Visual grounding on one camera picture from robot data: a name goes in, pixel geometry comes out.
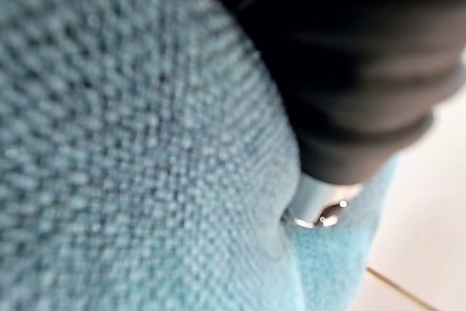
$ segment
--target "black sleeve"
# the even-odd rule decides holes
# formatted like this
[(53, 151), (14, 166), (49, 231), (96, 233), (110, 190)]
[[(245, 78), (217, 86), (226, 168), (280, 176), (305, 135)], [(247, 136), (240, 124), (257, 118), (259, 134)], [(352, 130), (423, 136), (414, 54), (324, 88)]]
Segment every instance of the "black sleeve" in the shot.
[(367, 181), (462, 83), (466, 0), (221, 0), (277, 82), (305, 173)]

